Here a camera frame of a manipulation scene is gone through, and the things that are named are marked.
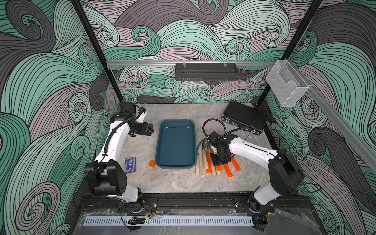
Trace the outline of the orange handle sickle long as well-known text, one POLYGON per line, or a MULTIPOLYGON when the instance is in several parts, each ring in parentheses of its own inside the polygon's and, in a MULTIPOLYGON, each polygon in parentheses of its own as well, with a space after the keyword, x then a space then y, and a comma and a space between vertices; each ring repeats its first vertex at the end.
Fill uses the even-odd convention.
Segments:
POLYGON ((227 177, 229 177, 229 178, 233 177, 233 174, 232 174, 230 168, 228 167, 228 165, 225 164, 223 167, 225 169, 227 177))

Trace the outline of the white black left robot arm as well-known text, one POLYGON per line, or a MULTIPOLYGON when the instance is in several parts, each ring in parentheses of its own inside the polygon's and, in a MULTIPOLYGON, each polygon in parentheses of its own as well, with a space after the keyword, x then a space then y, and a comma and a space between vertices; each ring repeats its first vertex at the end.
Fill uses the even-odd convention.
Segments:
POLYGON ((110 130, 100 153, 84 167, 84 178, 92 196, 143 205, 142 191, 127 182, 119 158, 127 137, 153 134, 153 124, 144 122, 146 116, 146 109, 134 103, 122 103, 120 112, 111 116, 110 130))

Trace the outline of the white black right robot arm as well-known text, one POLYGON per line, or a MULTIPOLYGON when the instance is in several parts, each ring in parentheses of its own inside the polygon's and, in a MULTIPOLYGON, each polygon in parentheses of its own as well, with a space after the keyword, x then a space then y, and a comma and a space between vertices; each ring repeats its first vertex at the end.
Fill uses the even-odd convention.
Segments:
POLYGON ((215 167, 227 167, 235 155, 249 159, 269 172, 269 182, 258 187, 248 199, 250 209, 260 212, 270 202, 285 196, 292 196, 302 183, 305 175, 295 157, 287 150, 267 149, 247 142, 234 134, 240 130, 249 130, 253 125, 246 125, 227 131, 224 122, 216 118, 206 120, 202 125, 209 147, 211 162, 215 167), (224 127, 224 134, 206 132, 206 124, 216 121, 224 127))

